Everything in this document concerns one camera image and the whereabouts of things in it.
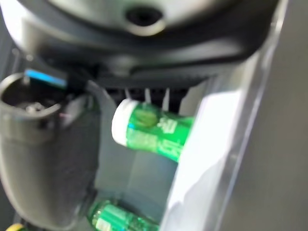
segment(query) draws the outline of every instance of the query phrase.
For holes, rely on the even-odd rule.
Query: green soda can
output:
[[[114,140],[128,148],[161,154],[178,161],[193,124],[182,117],[139,101],[125,99],[112,121]]]
[[[102,201],[94,204],[88,220],[96,231],[158,231],[159,226],[125,209]]]

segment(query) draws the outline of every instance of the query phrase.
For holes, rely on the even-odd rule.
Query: yellow object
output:
[[[22,224],[13,224],[6,231],[19,231],[21,229],[24,229],[24,226]]]

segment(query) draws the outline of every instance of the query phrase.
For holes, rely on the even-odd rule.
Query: green can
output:
[[[110,201],[95,203],[88,220],[96,231],[158,231],[159,226]]]
[[[192,117],[125,99],[115,112],[112,135],[117,143],[128,148],[154,152],[178,161],[192,124]]]

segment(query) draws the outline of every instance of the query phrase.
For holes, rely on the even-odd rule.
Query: round hole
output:
[[[157,23],[163,14],[151,7],[138,7],[128,10],[127,20],[137,26],[151,26]]]

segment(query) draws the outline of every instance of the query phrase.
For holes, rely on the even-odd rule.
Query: white can lid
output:
[[[111,133],[115,142],[117,142],[118,144],[126,146],[126,131],[128,127],[128,122],[132,112],[138,104],[139,101],[125,99],[117,107],[114,118],[112,119]]]

